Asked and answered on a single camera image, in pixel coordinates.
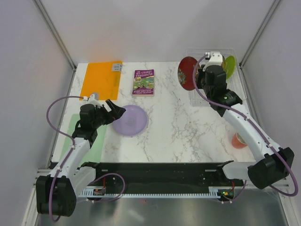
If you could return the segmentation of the purple plastic plate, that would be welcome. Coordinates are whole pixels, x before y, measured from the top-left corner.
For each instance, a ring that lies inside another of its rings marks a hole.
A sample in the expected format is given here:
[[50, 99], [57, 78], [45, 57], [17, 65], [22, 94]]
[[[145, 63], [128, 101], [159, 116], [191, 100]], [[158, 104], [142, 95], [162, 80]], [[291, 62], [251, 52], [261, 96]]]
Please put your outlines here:
[[148, 125], [147, 113], [139, 106], [126, 105], [126, 111], [113, 122], [113, 129], [120, 135], [132, 137], [140, 134]]

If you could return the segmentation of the red floral plate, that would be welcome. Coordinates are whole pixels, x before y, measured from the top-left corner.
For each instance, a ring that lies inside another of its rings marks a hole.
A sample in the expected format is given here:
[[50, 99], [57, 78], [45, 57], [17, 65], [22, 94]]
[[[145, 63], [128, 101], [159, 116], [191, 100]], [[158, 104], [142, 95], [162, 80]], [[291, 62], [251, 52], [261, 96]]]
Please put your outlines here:
[[198, 70], [200, 69], [200, 66], [197, 64], [197, 60], [191, 56], [187, 56], [179, 63], [177, 72], [178, 81], [185, 90], [191, 91], [195, 89], [192, 79], [192, 73], [195, 65], [197, 65], [197, 69], [194, 78], [197, 83]]

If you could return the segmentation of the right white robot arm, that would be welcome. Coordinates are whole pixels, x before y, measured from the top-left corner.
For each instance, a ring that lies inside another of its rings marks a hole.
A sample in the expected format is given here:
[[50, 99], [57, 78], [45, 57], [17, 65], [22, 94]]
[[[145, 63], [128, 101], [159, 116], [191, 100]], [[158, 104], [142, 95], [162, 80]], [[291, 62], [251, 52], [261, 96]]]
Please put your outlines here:
[[242, 99], [227, 88], [226, 73], [220, 65], [197, 69], [196, 91], [223, 119], [231, 124], [251, 150], [255, 162], [223, 164], [215, 174], [216, 182], [227, 185], [232, 179], [250, 180], [264, 189], [291, 174], [294, 153], [273, 141], [251, 117]]

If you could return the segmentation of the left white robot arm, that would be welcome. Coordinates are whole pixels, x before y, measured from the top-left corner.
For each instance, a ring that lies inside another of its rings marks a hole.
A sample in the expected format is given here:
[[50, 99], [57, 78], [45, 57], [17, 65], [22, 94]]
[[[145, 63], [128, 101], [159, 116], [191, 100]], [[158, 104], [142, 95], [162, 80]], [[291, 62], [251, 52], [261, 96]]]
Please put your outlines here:
[[99, 185], [103, 181], [103, 173], [92, 167], [80, 167], [79, 163], [89, 152], [97, 138], [100, 126], [108, 125], [120, 119], [125, 108], [115, 105], [107, 99], [110, 108], [93, 97], [80, 107], [79, 120], [75, 125], [68, 152], [57, 163], [48, 175], [39, 176], [36, 180], [36, 202], [39, 214], [69, 217], [75, 210], [77, 197], [91, 183]]

